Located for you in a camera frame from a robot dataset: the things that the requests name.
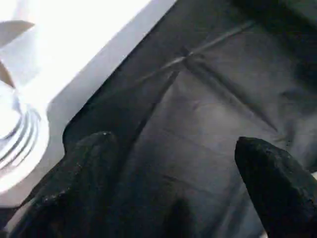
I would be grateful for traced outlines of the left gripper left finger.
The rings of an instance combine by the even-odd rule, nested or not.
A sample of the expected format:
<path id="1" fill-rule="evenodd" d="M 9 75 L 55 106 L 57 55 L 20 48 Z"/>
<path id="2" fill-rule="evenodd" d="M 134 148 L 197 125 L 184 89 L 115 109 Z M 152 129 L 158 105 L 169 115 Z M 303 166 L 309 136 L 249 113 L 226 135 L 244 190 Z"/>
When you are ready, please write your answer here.
<path id="1" fill-rule="evenodd" d="M 118 155 L 116 137 L 93 133 L 80 141 L 31 191 L 11 238 L 84 238 L 108 189 Z"/>

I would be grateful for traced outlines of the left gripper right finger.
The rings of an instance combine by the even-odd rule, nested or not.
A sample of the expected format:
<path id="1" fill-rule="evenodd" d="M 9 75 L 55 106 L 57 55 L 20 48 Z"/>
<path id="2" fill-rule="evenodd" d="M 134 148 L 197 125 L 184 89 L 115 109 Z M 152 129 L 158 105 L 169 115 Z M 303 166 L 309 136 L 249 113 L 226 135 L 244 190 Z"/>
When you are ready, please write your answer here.
<path id="1" fill-rule="evenodd" d="M 239 137 L 234 159 L 269 238 L 317 236 L 317 180 L 287 151 Z"/>

